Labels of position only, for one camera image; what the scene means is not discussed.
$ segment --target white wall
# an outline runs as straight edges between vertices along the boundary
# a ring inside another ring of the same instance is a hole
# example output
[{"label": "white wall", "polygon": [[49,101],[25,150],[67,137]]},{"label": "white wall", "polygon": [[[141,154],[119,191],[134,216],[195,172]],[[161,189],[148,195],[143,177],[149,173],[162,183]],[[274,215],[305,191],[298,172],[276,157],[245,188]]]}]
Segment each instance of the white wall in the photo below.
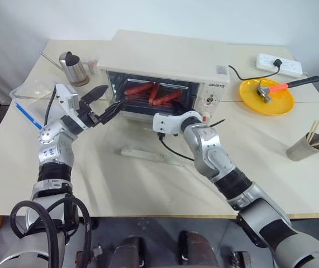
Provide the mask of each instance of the white wall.
[{"label": "white wall", "polygon": [[24,80],[47,38],[105,40],[119,28],[285,45],[304,71],[319,75],[317,0],[0,0],[0,20],[0,58],[6,48],[20,48],[0,63],[11,87]]}]

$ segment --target power strip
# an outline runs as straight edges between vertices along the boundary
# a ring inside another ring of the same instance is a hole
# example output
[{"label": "power strip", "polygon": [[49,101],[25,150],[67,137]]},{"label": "power strip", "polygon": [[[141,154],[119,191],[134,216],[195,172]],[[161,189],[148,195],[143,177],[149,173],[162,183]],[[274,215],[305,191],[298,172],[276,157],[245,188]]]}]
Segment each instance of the power strip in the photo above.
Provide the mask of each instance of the power strip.
[{"label": "power strip", "polygon": [[302,66],[299,61],[288,60],[267,54],[258,55],[256,59],[256,68],[263,71],[269,71],[270,73],[275,73],[277,71],[277,67],[273,65],[273,62],[276,59],[280,59],[282,61],[279,74],[294,78],[301,77],[303,75]]}]

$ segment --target sausage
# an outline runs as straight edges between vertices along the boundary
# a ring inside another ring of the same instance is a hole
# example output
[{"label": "sausage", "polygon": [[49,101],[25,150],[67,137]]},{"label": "sausage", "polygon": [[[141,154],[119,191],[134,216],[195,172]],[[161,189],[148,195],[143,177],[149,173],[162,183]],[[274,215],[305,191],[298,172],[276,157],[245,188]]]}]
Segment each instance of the sausage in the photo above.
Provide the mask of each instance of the sausage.
[{"label": "sausage", "polygon": [[159,91],[159,87],[160,87],[160,83],[155,83],[153,88],[152,88],[152,92],[150,93],[149,99],[148,99],[148,103],[149,104],[153,104],[154,99],[157,97],[158,95],[158,91]]},{"label": "sausage", "polygon": [[180,95],[182,95],[182,91],[178,90],[176,92],[173,92],[172,94],[168,94],[168,95],[165,95],[161,98],[155,99],[153,101],[153,105],[158,106],[158,105],[161,105],[163,103],[170,102],[173,99],[180,97]]},{"label": "sausage", "polygon": [[125,91],[125,95],[134,95],[150,89],[153,86],[153,82],[146,83],[144,85],[138,85],[134,88],[128,88]]}]

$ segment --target white toaster oven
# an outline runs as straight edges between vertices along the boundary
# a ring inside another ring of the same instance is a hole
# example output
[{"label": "white toaster oven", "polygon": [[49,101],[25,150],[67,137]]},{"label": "white toaster oven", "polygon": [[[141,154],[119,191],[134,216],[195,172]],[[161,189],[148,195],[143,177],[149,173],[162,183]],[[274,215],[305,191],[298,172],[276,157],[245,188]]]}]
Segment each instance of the white toaster oven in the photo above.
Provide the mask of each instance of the white toaster oven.
[{"label": "white toaster oven", "polygon": [[[119,30],[102,50],[97,68],[108,84],[110,102],[125,100],[126,116],[152,120],[155,113],[195,109],[208,121],[228,87],[228,45],[187,37]],[[161,87],[157,98],[181,90],[175,102],[149,104],[151,90],[126,95],[148,82]]]}]

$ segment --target hammer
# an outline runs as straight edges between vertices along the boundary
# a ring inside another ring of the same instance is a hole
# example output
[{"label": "hammer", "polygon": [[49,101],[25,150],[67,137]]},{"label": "hammer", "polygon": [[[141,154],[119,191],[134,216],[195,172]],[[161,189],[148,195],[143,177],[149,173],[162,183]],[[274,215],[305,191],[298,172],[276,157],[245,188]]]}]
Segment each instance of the hammer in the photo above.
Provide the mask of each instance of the hammer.
[{"label": "hammer", "polygon": [[286,90],[288,88],[293,88],[293,87],[297,87],[299,85],[305,85],[305,84],[314,83],[314,82],[318,82],[318,81],[319,81],[319,76],[315,75],[315,76],[312,76],[309,78],[305,78],[305,79],[297,80],[297,81],[292,81],[292,82],[285,83],[285,84],[272,85],[270,87],[262,87],[261,80],[260,80],[257,93],[259,96],[264,98],[265,103],[270,103],[272,101],[272,98],[269,96],[270,92]]}]

